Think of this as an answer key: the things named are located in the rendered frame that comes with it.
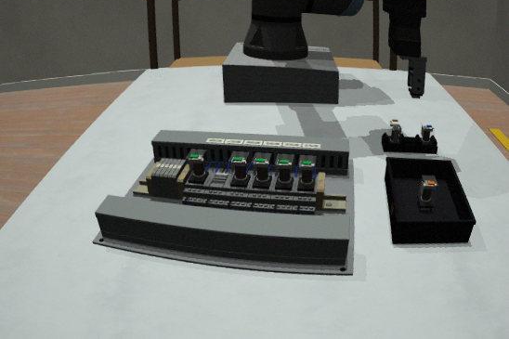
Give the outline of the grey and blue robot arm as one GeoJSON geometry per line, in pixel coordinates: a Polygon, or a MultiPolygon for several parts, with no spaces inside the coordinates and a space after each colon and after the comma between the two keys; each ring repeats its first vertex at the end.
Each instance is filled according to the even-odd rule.
{"type": "Polygon", "coordinates": [[[354,16],[364,0],[252,0],[252,21],[243,54],[257,59],[296,60],[308,54],[302,13],[354,16]]]}

